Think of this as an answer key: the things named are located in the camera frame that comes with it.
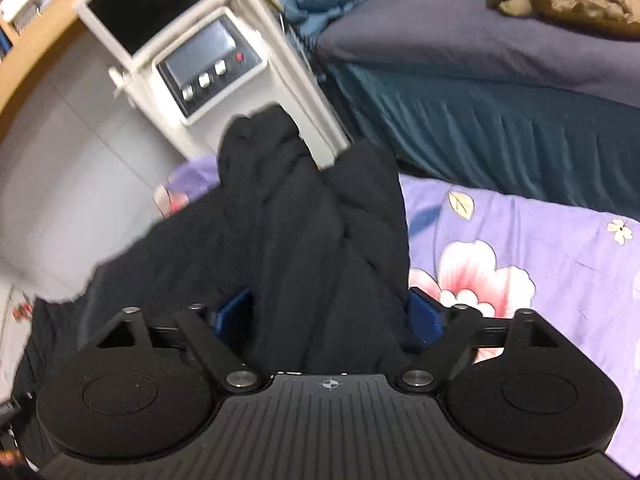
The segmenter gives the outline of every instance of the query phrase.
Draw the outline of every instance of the bed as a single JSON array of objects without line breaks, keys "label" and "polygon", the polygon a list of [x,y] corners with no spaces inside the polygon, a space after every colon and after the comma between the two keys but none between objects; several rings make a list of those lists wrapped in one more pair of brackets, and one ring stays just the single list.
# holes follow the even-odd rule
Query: bed
[{"label": "bed", "polygon": [[640,474],[640,224],[439,180],[401,176],[401,186],[409,285],[486,316],[542,314],[620,389],[623,418],[607,453]]},{"label": "bed", "polygon": [[636,43],[483,0],[366,0],[316,54],[361,133],[427,176],[640,219]]}]

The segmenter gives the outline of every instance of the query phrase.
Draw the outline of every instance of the gray bedsheet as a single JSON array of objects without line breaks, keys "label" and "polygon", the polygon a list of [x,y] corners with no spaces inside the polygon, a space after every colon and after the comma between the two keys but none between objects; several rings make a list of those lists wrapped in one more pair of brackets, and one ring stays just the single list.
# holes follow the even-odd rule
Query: gray bedsheet
[{"label": "gray bedsheet", "polygon": [[324,31],[324,59],[424,63],[447,76],[568,89],[640,108],[640,44],[519,20],[483,0],[367,0]]}]

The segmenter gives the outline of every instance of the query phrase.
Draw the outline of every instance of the control panel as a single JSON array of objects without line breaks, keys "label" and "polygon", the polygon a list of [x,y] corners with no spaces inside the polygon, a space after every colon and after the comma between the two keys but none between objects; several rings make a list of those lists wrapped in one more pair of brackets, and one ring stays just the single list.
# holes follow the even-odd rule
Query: control panel
[{"label": "control panel", "polygon": [[154,60],[186,124],[265,66],[266,59],[226,7],[190,29]]}]

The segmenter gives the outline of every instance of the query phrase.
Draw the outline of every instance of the ribbed rubber surface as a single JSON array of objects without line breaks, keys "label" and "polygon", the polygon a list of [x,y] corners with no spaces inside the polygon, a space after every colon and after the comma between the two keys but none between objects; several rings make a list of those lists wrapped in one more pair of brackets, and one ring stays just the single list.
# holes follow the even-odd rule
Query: ribbed rubber surface
[{"label": "ribbed rubber surface", "polygon": [[383,376],[290,375],[226,400],[207,431],[172,456],[114,466],[60,456],[42,473],[47,480],[630,478],[602,455],[561,465],[493,456],[456,433],[434,399],[401,394]]}]

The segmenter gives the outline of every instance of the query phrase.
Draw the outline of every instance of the wooden shelf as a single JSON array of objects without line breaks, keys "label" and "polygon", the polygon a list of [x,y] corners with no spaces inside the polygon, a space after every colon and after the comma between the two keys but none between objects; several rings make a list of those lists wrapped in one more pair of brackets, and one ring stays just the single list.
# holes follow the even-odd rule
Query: wooden shelf
[{"label": "wooden shelf", "polygon": [[11,44],[15,44],[18,40],[20,40],[20,34],[18,34],[11,25],[9,25],[7,22],[4,22],[2,19],[0,19],[0,28],[2,28],[2,31],[9,38]]},{"label": "wooden shelf", "polygon": [[76,1],[54,0],[19,35],[0,21],[14,45],[0,64],[0,142],[34,86],[86,30],[74,10]]}]

